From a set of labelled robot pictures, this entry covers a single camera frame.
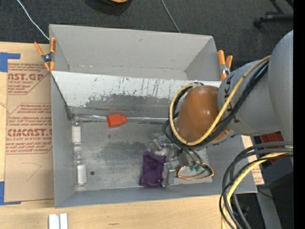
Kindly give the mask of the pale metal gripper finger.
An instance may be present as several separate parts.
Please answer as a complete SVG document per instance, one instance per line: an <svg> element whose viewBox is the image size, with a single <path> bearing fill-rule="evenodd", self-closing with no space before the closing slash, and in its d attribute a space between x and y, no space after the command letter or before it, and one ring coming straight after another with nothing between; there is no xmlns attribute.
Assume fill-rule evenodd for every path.
<svg viewBox="0 0 305 229"><path fill-rule="evenodd" d="M149 151L153 153L167 153L171 148L170 140L161 133L151 135Z"/></svg>
<svg viewBox="0 0 305 229"><path fill-rule="evenodd" d="M165 163L163 167L163 187L167 187L174 183L176 169L171 163Z"/></svg>

